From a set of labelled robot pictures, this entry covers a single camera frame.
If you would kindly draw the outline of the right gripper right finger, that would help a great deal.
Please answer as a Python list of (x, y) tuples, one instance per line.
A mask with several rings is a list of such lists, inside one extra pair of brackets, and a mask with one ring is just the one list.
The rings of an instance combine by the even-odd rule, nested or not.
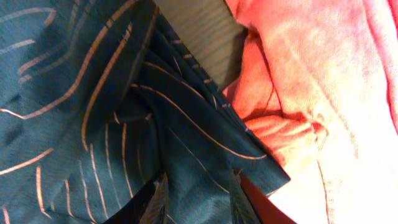
[(229, 195), (233, 224), (295, 224), (237, 170), (229, 170)]

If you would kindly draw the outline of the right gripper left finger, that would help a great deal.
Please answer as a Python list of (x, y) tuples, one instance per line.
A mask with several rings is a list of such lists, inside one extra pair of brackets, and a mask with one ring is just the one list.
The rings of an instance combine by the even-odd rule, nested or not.
[(168, 178), (158, 172), (104, 224), (166, 224), (168, 201)]

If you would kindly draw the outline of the red t-shirt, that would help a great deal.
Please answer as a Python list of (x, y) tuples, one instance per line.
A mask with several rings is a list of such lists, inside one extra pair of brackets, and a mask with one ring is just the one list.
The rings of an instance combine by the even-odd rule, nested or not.
[(228, 1), (248, 29), (225, 90), (290, 182), (298, 223), (397, 222), (397, 2)]

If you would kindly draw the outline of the black patterned jersey shirt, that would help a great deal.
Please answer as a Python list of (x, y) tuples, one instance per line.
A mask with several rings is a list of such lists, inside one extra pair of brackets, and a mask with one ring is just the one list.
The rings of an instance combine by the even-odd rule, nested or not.
[(2, 223), (104, 223), (158, 172), (167, 223), (233, 223), (229, 170), (290, 180), (155, 2), (1, 2)]

